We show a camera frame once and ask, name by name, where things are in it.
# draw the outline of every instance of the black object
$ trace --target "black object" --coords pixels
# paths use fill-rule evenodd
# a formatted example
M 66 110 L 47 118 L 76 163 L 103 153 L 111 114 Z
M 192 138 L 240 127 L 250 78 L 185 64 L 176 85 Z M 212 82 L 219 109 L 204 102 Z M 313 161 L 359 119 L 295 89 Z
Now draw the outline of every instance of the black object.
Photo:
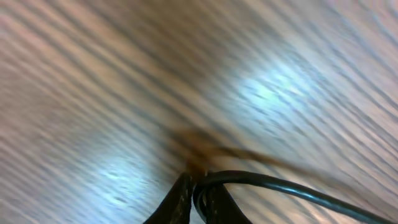
M 224 187 L 223 184 L 227 183 L 250 184 L 294 195 L 365 223 L 394 224 L 362 208 L 300 184 L 268 175 L 235 170 L 209 173 L 198 179 L 196 185 L 190 174 L 181 174 L 166 198 L 145 223 L 189 223 L 192 194 L 196 210 L 207 224 L 251 223 Z

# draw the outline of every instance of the black cable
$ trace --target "black cable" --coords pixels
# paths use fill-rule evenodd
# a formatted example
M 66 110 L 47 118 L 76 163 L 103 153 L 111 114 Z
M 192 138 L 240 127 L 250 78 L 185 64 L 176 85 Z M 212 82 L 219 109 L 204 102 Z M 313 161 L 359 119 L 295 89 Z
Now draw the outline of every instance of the black cable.
M 193 203 L 203 221 L 206 222 L 206 205 L 203 201 L 204 194 L 207 190 L 210 190 L 216 185 L 227 183 L 250 184 L 294 195 L 365 223 L 394 224 L 392 221 L 363 210 L 362 208 L 350 205 L 342 200 L 317 192 L 316 190 L 312 190 L 300 184 L 264 174 L 235 170 L 209 173 L 209 175 L 200 180 L 195 187 L 193 192 Z

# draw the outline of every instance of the wooden table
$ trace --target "wooden table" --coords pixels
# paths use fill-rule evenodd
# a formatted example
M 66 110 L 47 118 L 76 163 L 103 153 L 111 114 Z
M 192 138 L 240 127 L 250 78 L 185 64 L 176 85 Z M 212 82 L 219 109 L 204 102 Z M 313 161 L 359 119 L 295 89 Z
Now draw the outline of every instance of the wooden table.
M 398 220 L 394 2 L 3 1 L 1 223 L 141 223 L 187 157 Z M 354 223 L 228 188 L 254 223 Z

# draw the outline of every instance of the wood grain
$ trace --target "wood grain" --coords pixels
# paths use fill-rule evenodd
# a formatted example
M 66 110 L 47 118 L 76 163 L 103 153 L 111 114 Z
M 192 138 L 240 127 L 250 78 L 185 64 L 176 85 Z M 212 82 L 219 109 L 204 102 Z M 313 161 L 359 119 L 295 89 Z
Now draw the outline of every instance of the wood grain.
M 1 24 L 1 223 L 141 223 L 187 157 L 398 220 L 394 1 L 5 0 Z M 254 223 L 354 223 L 228 187 Z

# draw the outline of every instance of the black cord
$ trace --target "black cord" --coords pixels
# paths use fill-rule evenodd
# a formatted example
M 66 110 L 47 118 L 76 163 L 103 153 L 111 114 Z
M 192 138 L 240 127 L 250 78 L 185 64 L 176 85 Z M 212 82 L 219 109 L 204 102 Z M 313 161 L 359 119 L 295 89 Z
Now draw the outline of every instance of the black cord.
M 300 184 L 264 174 L 235 170 L 209 173 L 209 175 L 200 180 L 195 187 L 193 192 L 193 203 L 203 221 L 206 222 L 206 205 L 203 201 L 204 194 L 207 190 L 210 190 L 216 185 L 227 183 L 250 184 L 294 195 L 365 223 L 394 224 L 392 221 L 386 220 L 362 208 L 350 205 L 337 198 L 317 192 L 316 190 L 312 190 Z

